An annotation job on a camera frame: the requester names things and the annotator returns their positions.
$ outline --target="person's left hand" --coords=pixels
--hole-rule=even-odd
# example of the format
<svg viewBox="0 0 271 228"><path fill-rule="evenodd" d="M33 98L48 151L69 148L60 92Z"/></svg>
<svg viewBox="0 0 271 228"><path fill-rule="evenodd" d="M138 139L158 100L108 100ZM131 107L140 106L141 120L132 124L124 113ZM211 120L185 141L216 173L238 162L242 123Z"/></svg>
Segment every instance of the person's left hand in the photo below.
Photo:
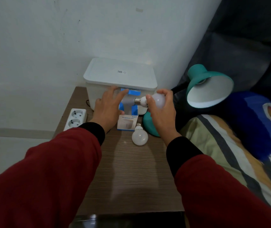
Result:
<svg viewBox="0 0 271 228"><path fill-rule="evenodd" d="M90 120L90 122L101 125L105 133L115 126L119 115L124 114L124 111L119 110L118 106L129 90L125 89L113 98L113 93L116 89L118 87L111 86L108 91L104 92L102 99L96 99L93 118Z"/></svg>

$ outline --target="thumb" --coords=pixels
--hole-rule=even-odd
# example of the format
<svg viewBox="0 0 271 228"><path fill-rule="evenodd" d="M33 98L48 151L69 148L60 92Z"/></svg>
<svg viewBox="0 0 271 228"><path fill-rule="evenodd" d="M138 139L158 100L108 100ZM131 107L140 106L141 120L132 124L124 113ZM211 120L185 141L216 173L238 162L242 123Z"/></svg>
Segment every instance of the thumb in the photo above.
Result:
<svg viewBox="0 0 271 228"><path fill-rule="evenodd" d="M146 101L147 101L147 105L148 105L148 108L150 109L151 114L153 114L156 110L158 110L156 106L156 102L151 95L149 94L146 95Z"/></svg>

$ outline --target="hand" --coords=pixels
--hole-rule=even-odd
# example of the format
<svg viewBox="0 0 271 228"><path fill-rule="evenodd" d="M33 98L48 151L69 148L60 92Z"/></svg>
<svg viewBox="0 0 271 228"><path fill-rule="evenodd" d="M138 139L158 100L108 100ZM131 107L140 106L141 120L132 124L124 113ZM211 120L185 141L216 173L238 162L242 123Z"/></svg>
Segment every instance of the hand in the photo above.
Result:
<svg viewBox="0 0 271 228"><path fill-rule="evenodd" d="M181 136L181 134L177 132L175 126L176 110L174 108L174 96L173 92L167 89L160 89L157 93L165 95L165 105L162 109L159 109L156 106L155 100L152 96L147 94L146 100L153 124L165 145L168 146L173 139Z"/></svg>
<svg viewBox="0 0 271 228"><path fill-rule="evenodd" d="M104 92L102 99L96 99L93 118L90 120L90 122L101 125L105 133L115 126L119 115L124 114L124 111L119 110L118 106L129 90L125 89L113 98L116 89L118 89L116 86L111 86L108 91Z"/></svg>

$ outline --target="red jacket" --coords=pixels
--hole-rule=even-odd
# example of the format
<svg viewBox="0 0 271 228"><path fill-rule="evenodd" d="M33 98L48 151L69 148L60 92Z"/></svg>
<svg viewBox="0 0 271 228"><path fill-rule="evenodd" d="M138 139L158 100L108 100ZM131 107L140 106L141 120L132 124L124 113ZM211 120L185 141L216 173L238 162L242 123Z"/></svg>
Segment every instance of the red jacket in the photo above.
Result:
<svg viewBox="0 0 271 228"><path fill-rule="evenodd" d="M105 136L99 125L83 125L30 148L0 174L0 227L68 227L93 180ZM169 151L182 149L186 140L174 139ZM269 206L189 147L192 154L182 154L185 162L174 163L171 153L168 161L191 227L271 227Z"/></svg>

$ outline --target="teal desk lamp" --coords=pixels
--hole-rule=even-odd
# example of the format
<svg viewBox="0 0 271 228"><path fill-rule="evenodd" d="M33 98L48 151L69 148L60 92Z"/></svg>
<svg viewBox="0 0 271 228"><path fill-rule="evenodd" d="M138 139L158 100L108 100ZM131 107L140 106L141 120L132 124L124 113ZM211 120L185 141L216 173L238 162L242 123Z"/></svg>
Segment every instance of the teal desk lamp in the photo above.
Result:
<svg viewBox="0 0 271 228"><path fill-rule="evenodd" d="M172 89L174 94L187 88L186 99L194 108L207 108L226 99L234 88L233 80L220 72L207 71L204 65L196 64L190 67L187 72L190 82L185 82ZM143 126L148 133L158 136L147 112L143 117Z"/></svg>

